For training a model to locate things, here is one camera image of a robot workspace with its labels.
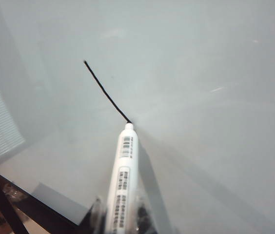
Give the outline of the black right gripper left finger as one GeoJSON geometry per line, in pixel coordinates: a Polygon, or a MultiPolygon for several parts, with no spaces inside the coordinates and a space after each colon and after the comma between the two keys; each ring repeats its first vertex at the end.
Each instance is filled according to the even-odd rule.
{"type": "Polygon", "coordinates": [[[97,196],[85,217],[88,234],[103,234],[106,221],[106,206],[103,199],[97,196]]]}

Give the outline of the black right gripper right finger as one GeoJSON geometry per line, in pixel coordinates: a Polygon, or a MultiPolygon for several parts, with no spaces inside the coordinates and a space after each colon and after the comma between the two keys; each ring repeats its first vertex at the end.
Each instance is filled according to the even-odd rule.
{"type": "Polygon", "coordinates": [[[135,234],[158,234],[150,201],[141,189],[136,191],[135,215],[135,234]]]}

